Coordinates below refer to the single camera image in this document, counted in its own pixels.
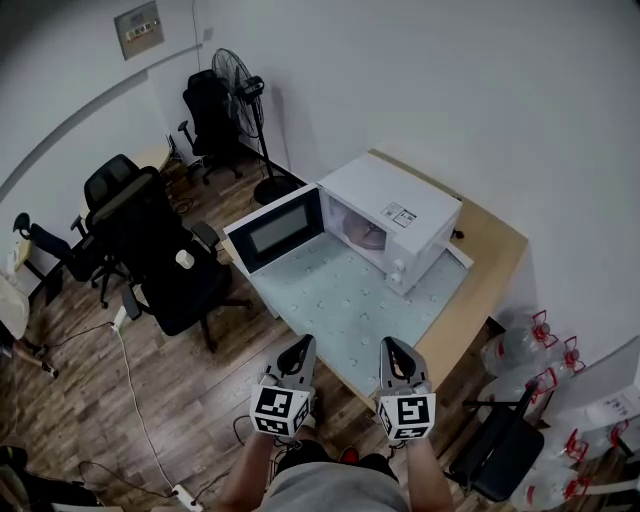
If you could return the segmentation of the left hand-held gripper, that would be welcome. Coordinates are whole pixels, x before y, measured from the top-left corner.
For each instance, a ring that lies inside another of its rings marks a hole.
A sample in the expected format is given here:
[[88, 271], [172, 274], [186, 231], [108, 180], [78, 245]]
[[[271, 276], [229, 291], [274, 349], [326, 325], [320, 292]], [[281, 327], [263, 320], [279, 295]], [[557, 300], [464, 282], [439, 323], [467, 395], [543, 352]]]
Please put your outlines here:
[[311, 418], [315, 361], [316, 340], [311, 334], [277, 355], [275, 365], [282, 378], [265, 373], [252, 388], [249, 415], [256, 431], [289, 439]]

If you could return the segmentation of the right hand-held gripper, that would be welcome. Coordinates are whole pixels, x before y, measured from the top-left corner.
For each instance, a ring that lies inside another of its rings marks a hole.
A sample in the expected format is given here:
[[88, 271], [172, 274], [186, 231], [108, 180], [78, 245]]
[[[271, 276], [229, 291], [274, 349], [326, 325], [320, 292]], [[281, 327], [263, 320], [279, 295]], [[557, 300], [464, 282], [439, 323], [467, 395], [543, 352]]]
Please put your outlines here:
[[377, 413], [390, 441], [413, 441], [428, 436], [435, 424], [436, 394], [431, 392], [425, 360], [413, 347], [386, 336], [380, 343], [380, 388], [396, 381], [418, 384], [392, 389], [377, 403]]

